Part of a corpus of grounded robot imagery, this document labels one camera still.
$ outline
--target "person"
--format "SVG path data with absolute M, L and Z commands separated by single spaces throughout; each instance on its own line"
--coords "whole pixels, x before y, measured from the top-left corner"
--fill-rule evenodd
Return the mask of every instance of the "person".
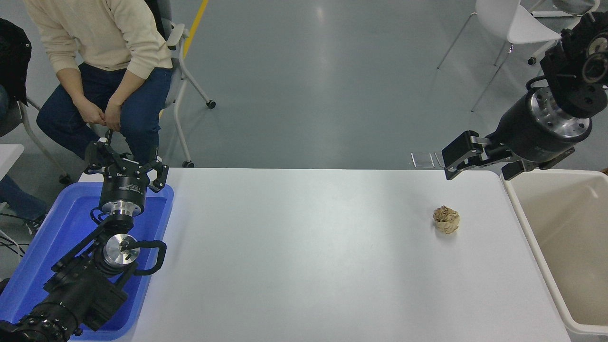
M 133 159 L 159 144 L 159 112 L 171 83 L 171 53 L 144 0 L 24 0 L 60 85 L 36 122 L 85 158 L 98 136 L 87 124 L 120 132 Z M 77 66 L 76 51 L 84 63 Z
M 31 45 L 25 32 L 0 18 L 0 123 L 7 119 L 11 101 L 26 103 L 27 65 Z M 37 231 L 46 216 L 46 203 L 21 188 L 9 176 L 0 180 L 0 202 L 6 202 L 15 214 Z

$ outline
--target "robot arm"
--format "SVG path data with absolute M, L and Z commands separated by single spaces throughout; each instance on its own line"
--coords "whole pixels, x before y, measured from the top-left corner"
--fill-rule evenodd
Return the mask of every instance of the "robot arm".
M 441 152 L 446 178 L 507 162 L 510 180 L 535 168 L 550 169 L 589 136 L 591 117 L 608 104 L 608 12 L 588 13 L 572 30 L 563 30 L 541 60 L 544 76 L 530 80 L 528 92 L 500 119 L 496 131 L 481 138 L 466 131 Z M 532 84 L 546 79 L 548 87 Z
M 0 321 L 0 342 L 65 342 L 82 333 L 81 324 L 99 329 L 127 299 L 122 290 L 131 276 L 159 270 L 167 246 L 162 241 L 136 241 L 128 235 L 133 217 L 145 208 L 146 188 L 158 192 L 165 186 L 168 167 L 158 159 L 140 165 L 117 154 L 101 138 L 86 152 L 85 173 L 104 176 L 99 209 L 107 217 L 91 217 L 98 226 L 53 267 L 55 274 L 44 284 L 49 295 L 16 324 Z M 148 172 L 156 170 L 150 182 Z M 137 269 L 140 248 L 158 248 L 156 264 Z M 109 279 L 119 276 L 118 280 Z

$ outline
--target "white plastic bin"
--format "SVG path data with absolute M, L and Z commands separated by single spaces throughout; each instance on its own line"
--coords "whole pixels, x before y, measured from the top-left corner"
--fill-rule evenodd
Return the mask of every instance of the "white plastic bin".
M 504 183 L 571 339 L 608 341 L 608 176 L 535 170 Z

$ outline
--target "jeans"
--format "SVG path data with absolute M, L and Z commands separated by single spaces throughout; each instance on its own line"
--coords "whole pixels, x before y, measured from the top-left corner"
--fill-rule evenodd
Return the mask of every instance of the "jeans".
M 109 98 L 120 85 L 126 69 L 105 71 L 82 63 L 79 67 L 85 97 L 106 110 Z M 123 103 L 120 133 L 131 149 L 133 159 L 145 163 L 156 157 L 159 112 L 171 85 L 171 69 L 155 68 L 139 89 Z M 40 129 L 55 142 L 85 158 L 86 147 L 99 137 L 84 122 L 72 98 L 59 85 L 46 100 L 38 118 Z
M 9 110 L 9 94 L 6 89 L 0 85 L 0 121 L 4 120 L 6 113 Z
M 0 202 L 6 202 L 19 217 L 35 220 L 46 213 L 46 203 L 24 192 L 9 176 L 0 180 Z

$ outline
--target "yellow floor line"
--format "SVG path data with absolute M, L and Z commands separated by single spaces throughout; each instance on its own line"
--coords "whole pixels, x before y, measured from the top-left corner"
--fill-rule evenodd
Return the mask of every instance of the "yellow floor line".
M 198 9 L 198 13 L 196 14 L 196 18 L 194 18 L 194 22 L 190 28 L 190 37 L 186 39 L 184 43 L 184 58 L 188 54 L 188 49 L 190 48 L 190 44 L 192 43 L 192 39 L 194 38 L 194 34 L 196 34 L 196 29 L 198 28 L 198 24 L 201 23 L 202 14 L 205 12 L 205 8 L 207 7 L 207 3 L 209 0 L 203 0 L 201 7 Z

